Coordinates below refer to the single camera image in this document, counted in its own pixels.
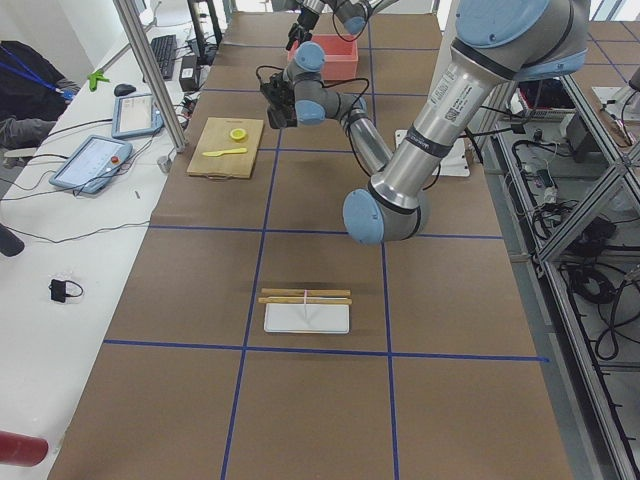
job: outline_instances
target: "red cylinder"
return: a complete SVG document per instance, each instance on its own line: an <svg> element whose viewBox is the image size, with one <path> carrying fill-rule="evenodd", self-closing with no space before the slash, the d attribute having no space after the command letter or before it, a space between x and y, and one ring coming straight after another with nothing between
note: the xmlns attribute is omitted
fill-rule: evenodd
<svg viewBox="0 0 640 480"><path fill-rule="evenodd" d="M33 467L39 464L49 451L44 438L27 437L0 430L0 463Z"/></svg>

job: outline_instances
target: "blue tablet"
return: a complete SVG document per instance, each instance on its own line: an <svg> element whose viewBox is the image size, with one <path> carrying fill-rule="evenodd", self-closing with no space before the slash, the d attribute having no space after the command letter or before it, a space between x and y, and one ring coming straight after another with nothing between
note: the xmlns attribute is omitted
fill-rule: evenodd
<svg viewBox="0 0 640 480"><path fill-rule="evenodd" d="M109 183L132 150L128 142L91 135L49 179L49 183L77 193L96 193Z"/></svg>
<svg viewBox="0 0 640 480"><path fill-rule="evenodd" d="M113 138L154 135L164 125L150 94L116 97L111 136Z"/></svg>

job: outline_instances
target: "keyboard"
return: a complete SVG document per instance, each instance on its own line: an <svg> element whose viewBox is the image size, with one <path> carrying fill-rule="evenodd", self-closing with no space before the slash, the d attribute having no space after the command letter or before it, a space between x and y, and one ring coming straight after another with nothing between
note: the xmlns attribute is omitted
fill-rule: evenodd
<svg viewBox="0 0 640 480"><path fill-rule="evenodd" d="M178 42L175 35L164 35L151 40L151 50L156 57L164 80L169 80L173 77L177 48Z"/></svg>

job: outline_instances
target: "wooden rod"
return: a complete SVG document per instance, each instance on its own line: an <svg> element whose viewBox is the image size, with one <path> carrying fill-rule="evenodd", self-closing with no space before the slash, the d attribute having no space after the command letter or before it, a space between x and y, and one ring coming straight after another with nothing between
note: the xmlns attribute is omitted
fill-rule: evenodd
<svg viewBox="0 0 640 480"><path fill-rule="evenodd" d="M263 288L264 295L296 295L304 297L304 288ZM350 297L351 290L307 290L307 297Z"/></svg>
<svg viewBox="0 0 640 480"><path fill-rule="evenodd" d="M258 303L282 303L298 304L304 303L302 297L259 297ZM307 305L351 305L350 298L307 298Z"/></svg>

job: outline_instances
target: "green clip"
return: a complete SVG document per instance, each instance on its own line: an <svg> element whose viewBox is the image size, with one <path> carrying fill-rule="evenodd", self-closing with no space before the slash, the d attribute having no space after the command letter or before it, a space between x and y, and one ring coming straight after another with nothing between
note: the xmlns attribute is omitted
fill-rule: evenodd
<svg viewBox="0 0 640 480"><path fill-rule="evenodd" d="M89 90L95 92L98 88L98 82L108 82L109 79L105 78L104 72L102 70L96 70L91 75L88 75L89 79Z"/></svg>

